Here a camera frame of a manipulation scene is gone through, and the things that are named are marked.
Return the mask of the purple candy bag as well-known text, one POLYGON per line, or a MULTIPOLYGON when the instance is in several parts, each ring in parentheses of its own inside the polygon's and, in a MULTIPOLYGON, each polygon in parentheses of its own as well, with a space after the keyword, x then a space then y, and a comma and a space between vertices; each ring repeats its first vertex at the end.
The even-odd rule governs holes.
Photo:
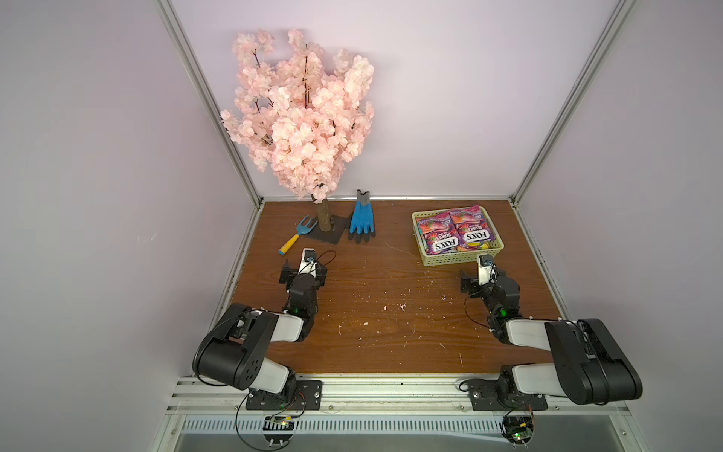
POLYGON ((448 212, 459 235, 459 252, 490 249, 495 239, 491 226, 479 205, 448 212))
POLYGON ((418 218, 416 225, 427 255, 449 254, 458 251, 461 239, 448 212, 418 218))

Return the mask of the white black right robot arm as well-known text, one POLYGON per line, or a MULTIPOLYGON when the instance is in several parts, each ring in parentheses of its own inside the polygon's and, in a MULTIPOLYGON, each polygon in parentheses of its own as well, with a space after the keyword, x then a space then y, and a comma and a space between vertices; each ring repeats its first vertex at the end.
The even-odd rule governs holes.
POLYGON ((501 343, 551 353, 551 363, 505 365, 497 380, 474 378, 459 384, 476 408, 545 410, 546 397, 576 405, 606 405, 640 399, 642 379, 602 320, 525 318, 519 284, 490 266, 461 273, 461 293, 482 299, 485 325, 501 343))

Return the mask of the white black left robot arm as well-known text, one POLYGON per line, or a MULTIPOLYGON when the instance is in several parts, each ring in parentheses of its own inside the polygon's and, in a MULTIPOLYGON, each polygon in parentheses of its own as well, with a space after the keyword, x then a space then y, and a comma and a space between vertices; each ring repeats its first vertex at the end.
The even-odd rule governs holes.
POLYGON ((231 304, 201 340, 191 365, 194 376, 288 403, 296 391, 295 372, 267 358, 267 352, 273 343, 297 343, 309 336, 327 273, 316 251, 306 249, 297 269, 288 263, 282 267, 280 283, 287 293, 282 312, 231 304))

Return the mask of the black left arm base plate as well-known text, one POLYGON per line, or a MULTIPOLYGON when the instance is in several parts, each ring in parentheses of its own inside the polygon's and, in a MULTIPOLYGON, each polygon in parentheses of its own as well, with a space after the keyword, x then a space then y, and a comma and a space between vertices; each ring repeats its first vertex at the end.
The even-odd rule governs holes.
POLYGON ((278 394, 250 390, 247 411, 319 411, 323 395, 322 380, 295 380, 278 394))

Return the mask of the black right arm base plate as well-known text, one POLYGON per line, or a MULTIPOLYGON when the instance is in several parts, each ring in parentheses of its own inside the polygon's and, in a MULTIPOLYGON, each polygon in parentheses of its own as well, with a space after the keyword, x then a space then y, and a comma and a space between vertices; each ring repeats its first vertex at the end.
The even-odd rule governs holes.
POLYGON ((472 379, 459 389, 469 397, 474 411, 546 411, 549 408, 543 395, 519 392, 511 383, 472 379))

